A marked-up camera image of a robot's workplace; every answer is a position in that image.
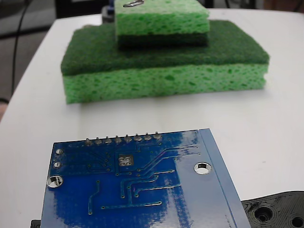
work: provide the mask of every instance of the green scouring pad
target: green scouring pad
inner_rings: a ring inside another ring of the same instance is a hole
[[[269,55],[229,21],[210,21],[208,47],[118,50],[115,27],[74,33],[62,61],[67,103],[261,89]]]
[[[209,11],[197,0],[147,0],[125,8],[115,0],[119,47],[205,45]]]

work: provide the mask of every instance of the gray floor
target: gray floor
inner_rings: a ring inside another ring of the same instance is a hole
[[[16,4],[23,0],[13,0]],[[257,0],[257,6],[261,9],[263,0]],[[224,0],[215,0],[215,8],[225,8]],[[232,8],[238,8],[237,4],[231,3]],[[0,8],[0,35],[10,31],[15,31],[21,14],[21,9],[15,14],[8,14],[10,11],[1,11]],[[35,28],[50,25],[55,20],[54,0],[33,0],[24,17],[22,29]],[[47,32],[38,32],[29,35],[22,35],[19,38],[19,45],[16,59],[16,81],[18,85],[28,64],[33,58],[36,50],[42,42]],[[12,60],[15,38],[0,39],[0,97],[10,100],[11,98],[11,76]]]

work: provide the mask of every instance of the metal ring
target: metal ring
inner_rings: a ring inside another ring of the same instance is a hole
[[[144,4],[144,0],[131,1],[123,5],[123,7],[133,7]]]

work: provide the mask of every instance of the black plastic part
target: black plastic part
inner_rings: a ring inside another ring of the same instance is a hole
[[[304,228],[304,191],[242,202],[252,228]]]
[[[32,220],[30,228],[40,228],[41,220]]]

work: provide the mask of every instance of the dark green scouring pad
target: dark green scouring pad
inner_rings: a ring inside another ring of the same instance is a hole
[[[261,89],[269,55],[229,21],[210,21],[208,47],[120,51],[113,24],[74,33],[62,61],[67,103]]]
[[[119,36],[117,44],[120,49],[138,47],[207,46],[208,33],[147,36],[122,35]]]

